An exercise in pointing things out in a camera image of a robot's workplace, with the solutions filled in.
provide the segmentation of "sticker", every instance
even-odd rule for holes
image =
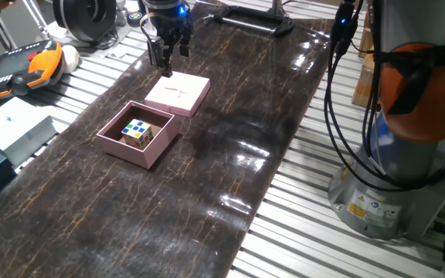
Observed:
[[[142,14],[140,12],[132,12],[130,15],[128,15],[130,19],[140,19],[142,17]]]
[[[373,197],[374,199],[377,199],[381,202],[384,202],[386,200],[386,197],[375,193],[374,191],[370,190],[370,188],[367,189],[367,195],[369,195],[370,197]]]
[[[355,189],[348,211],[366,222],[391,228],[398,218],[400,205],[388,205]]]

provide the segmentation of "pink box lid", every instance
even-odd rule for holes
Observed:
[[[210,88],[209,78],[173,72],[161,77],[145,97],[145,104],[165,112],[193,117]]]

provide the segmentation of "white box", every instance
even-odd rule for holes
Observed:
[[[210,89],[209,78],[173,72],[161,77],[145,97],[145,104],[171,114],[193,117]]]
[[[53,119],[17,97],[0,107],[0,152],[13,165],[27,160],[56,130]]]

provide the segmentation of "warning label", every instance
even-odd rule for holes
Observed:
[[[391,228],[398,218],[401,206],[388,205],[355,190],[348,211],[373,225]]]

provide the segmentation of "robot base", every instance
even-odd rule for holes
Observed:
[[[358,156],[369,164],[363,147]],[[373,185],[394,188],[369,174],[356,161],[352,168]],[[343,166],[331,180],[328,198],[340,220],[362,235],[418,240],[445,204],[445,180],[417,191],[383,192],[364,185]]]

